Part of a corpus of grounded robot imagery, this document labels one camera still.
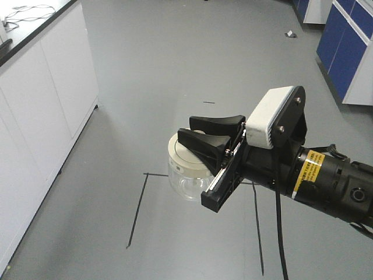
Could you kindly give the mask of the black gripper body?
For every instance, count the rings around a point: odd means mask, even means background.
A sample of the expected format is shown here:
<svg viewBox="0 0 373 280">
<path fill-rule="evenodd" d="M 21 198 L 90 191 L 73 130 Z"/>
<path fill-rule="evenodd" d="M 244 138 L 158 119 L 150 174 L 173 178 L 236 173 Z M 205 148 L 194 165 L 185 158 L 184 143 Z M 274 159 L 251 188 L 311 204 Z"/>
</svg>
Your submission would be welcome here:
<svg viewBox="0 0 373 280">
<path fill-rule="evenodd" d="M 231 156 L 223 156 L 210 187 L 201 194 L 204 207 L 218 212 L 233 191 L 244 179 L 267 187 L 278 194 L 290 197 L 295 186 L 298 157 L 302 152 L 302 122 L 285 126 L 275 126 L 275 146 L 260 148 L 249 142 L 252 133 L 249 126 L 242 125 L 235 135 Z"/>
</svg>

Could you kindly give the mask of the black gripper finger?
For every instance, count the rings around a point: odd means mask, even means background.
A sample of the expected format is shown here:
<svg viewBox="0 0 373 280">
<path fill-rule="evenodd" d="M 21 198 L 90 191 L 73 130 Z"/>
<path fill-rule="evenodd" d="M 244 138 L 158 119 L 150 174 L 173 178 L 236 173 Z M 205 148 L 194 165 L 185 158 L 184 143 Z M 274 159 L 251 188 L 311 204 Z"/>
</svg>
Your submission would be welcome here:
<svg viewBox="0 0 373 280">
<path fill-rule="evenodd" d="M 203 131 L 208 135 L 236 137 L 245 120 L 243 115 L 224 118 L 191 116 L 189 126 L 191 130 Z"/>
<path fill-rule="evenodd" d="M 180 128 L 177 135 L 178 142 L 190 150 L 212 175 L 219 172 L 225 151 L 230 147 L 229 136 L 202 134 L 185 128 Z"/>
</svg>

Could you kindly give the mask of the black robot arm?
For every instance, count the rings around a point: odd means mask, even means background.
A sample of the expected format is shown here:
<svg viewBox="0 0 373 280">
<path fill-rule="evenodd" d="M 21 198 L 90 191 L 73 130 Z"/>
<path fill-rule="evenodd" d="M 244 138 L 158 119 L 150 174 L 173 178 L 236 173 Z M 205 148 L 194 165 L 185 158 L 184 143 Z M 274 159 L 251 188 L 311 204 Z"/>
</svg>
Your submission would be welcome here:
<svg viewBox="0 0 373 280">
<path fill-rule="evenodd" d="M 218 212 L 247 179 L 372 236 L 372 167 L 351 161 L 334 145 L 305 148 L 304 120 L 281 148 L 273 149 L 248 143 L 242 115 L 189 120 L 189 129 L 178 130 L 178 142 L 214 177 L 201 192 L 204 207 Z"/>
</svg>

